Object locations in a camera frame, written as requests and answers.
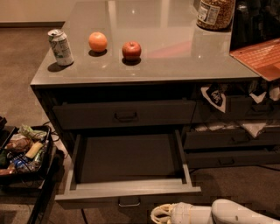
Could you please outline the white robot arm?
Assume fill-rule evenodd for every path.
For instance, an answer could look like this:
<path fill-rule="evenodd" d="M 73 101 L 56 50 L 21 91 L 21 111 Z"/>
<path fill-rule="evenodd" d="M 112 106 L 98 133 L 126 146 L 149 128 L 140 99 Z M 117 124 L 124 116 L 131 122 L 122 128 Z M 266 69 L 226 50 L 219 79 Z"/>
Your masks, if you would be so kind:
<path fill-rule="evenodd" d="M 280 220 L 254 212 L 229 199 L 217 199 L 211 206 L 184 202 L 155 207 L 150 218 L 156 224 L 280 224 Z"/>

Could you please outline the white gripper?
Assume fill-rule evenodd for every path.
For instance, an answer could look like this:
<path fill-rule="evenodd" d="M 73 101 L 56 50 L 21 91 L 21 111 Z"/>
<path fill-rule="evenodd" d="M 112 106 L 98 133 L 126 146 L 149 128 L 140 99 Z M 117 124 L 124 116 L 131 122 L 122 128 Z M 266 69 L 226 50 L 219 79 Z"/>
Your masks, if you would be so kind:
<path fill-rule="evenodd" d="M 156 224 L 191 224 L 192 207 L 191 204 L 183 202 L 163 204 L 155 207 L 151 211 L 150 217 Z"/>

